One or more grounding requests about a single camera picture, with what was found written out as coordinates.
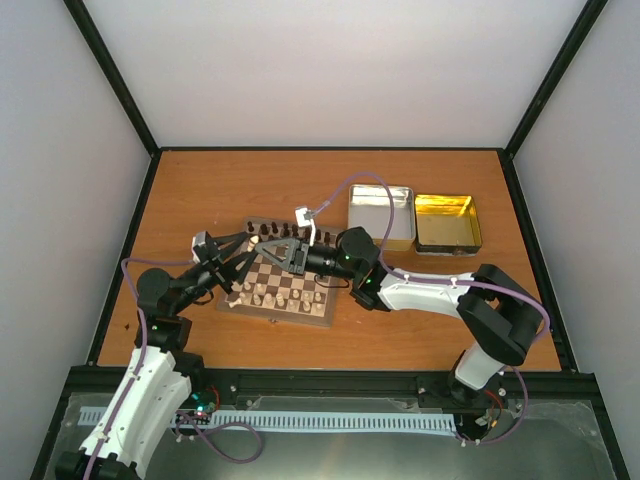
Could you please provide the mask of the white chess rook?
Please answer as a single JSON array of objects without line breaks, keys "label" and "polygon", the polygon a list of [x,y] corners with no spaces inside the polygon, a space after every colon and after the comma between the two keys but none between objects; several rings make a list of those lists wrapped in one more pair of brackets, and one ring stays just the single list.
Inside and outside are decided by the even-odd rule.
[{"label": "white chess rook", "polygon": [[259,236],[257,236],[257,235],[251,236],[248,239],[246,251],[247,252],[252,252],[259,242],[260,242],[260,237]]}]

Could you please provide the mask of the white chess bishop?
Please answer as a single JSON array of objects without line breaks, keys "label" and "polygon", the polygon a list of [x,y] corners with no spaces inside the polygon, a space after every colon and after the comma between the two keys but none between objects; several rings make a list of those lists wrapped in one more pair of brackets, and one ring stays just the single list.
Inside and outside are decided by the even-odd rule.
[{"label": "white chess bishop", "polygon": [[270,293],[267,293],[264,296],[263,306],[266,308],[271,308],[273,306],[273,303],[274,303],[273,296]]}]

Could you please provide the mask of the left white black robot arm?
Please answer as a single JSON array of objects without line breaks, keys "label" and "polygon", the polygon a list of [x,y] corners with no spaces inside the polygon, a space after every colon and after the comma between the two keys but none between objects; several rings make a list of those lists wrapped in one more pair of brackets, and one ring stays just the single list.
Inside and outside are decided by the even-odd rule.
[{"label": "left white black robot arm", "polygon": [[191,305],[212,300],[215,288],[232,292],[255,260],[259,238],[246,232],[192,240],[184,272],[169,273],[172,262],[146,261],[146,271],[127,282],[138,316],[134,349],[105,413],[78,451],[63,453],[58,479],[143,479],[152,456],[186,402],[208,390],[204,361],[185,350],[192,323],[183,316]]}]

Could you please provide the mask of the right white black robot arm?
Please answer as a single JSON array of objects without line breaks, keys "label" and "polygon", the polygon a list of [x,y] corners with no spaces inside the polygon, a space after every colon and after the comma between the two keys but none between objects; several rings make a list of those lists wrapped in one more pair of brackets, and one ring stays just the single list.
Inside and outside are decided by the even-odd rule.
[{"label": "right white black robot arm", "polygon": [[334,246],[294,237],[251,237],[249,244],[288,273],[350,281],[352,297],[366,310],[424,311],[462,321],[474,342],[456,360],[445,388],[462,406],[471,405],[499,372],[522,365],[549,324],[541,304],[498,267],[484,264],[457,276],[393,269],[361,227],[341,232]]}]

